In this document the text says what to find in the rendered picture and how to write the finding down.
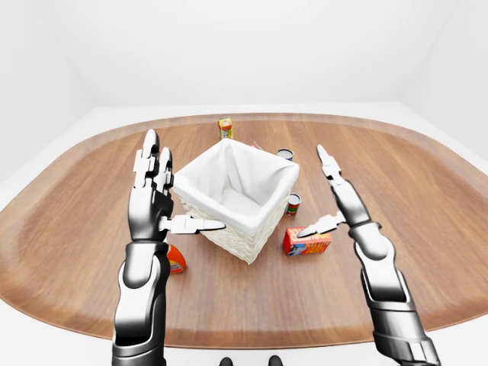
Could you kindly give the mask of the white lined wicker basket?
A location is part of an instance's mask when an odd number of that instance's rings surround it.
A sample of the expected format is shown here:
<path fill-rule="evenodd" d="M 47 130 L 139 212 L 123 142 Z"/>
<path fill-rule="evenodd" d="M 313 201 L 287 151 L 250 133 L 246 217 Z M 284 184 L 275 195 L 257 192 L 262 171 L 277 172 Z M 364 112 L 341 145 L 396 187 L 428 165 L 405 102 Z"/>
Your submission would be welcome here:
<path fill-rule="evenodd" d="M 252 264 L 284 215 L 299 171 L 295 162 L 223 139 L 175 174 L 173 191 L 187 214 L 225 223 L 205 236 Z"/>

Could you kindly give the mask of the red printed food box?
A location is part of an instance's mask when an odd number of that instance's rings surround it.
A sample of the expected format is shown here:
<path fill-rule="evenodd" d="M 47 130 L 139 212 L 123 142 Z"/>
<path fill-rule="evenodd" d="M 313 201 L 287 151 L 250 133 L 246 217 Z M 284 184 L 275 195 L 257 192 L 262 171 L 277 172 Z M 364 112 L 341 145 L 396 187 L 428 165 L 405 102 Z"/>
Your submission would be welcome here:
<path fill-rule="evenodd" d="M 304 226 L 291 227 L 286 230 L 283 240 L 286 256 L 322 253 L 332 242 L 332 237 L 328 233 L 298 238 L 297 234 L 302 229 L 304 229 Z"/>

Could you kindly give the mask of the orange juice carton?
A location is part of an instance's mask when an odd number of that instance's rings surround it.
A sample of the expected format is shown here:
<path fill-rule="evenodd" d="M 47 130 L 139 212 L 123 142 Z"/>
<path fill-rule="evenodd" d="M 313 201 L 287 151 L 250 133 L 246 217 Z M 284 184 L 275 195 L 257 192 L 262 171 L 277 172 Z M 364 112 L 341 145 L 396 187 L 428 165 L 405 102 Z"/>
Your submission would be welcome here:
<path fill-rule="evenodd" d="M 222 139 L 232 139 L 233 138 L 233 123 L 230 116 L 221 117 L 217 121 L 217 126 L 219 129 L 219 137 Z"/>

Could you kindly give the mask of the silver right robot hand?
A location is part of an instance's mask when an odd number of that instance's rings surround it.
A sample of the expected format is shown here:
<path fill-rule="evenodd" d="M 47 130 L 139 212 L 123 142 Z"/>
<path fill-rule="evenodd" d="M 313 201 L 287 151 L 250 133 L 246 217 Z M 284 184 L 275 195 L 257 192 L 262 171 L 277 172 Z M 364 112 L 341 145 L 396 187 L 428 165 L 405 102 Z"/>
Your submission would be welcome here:
<path fill-rule="evenodd" d="M 327 233 L 335 230 L 342 223 L 347 223 L 352 228 L 371 219 L 354 186 L 342 177 L 341 169 L 334 157 L 328 154 L 321 144 L 317 145 L 316 151 L 339 210 L 336 215 L 328 214 L 320 217 L 315 224 L 302 229 L 297 234 L 297 238 Z"/>

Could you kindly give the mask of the orange and white box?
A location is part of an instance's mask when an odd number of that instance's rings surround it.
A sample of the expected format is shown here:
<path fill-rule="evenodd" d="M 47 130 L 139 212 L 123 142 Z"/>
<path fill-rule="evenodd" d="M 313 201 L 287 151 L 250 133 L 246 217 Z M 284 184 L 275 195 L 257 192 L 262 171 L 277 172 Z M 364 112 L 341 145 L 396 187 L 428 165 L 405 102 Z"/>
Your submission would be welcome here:
<path fill-rule="evenodd" d="M 186 269 L 185 257 L 174 245 L 169 244 L 167 259 L 170 265 L 170 274 L 181 274 Z"/>

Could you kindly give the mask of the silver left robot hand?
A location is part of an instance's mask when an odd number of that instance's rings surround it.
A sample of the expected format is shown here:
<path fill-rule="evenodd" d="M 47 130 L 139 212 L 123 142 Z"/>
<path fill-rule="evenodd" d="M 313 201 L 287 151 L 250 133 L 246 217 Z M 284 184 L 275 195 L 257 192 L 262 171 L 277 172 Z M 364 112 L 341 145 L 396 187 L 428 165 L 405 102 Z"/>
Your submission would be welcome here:
<path fill-rule="evenodd" d="M 155 130 L 147 131 L 143 148 L 136 152 L 133 171 L 135 181 L 128 206 L 132 240 L 163 241 L 167 233 L 196 234 L 226 227 L 226 224 L 219 220 L 172 215 L 172 152 L 168 147 L 159 148 L 159 135 Z"/>

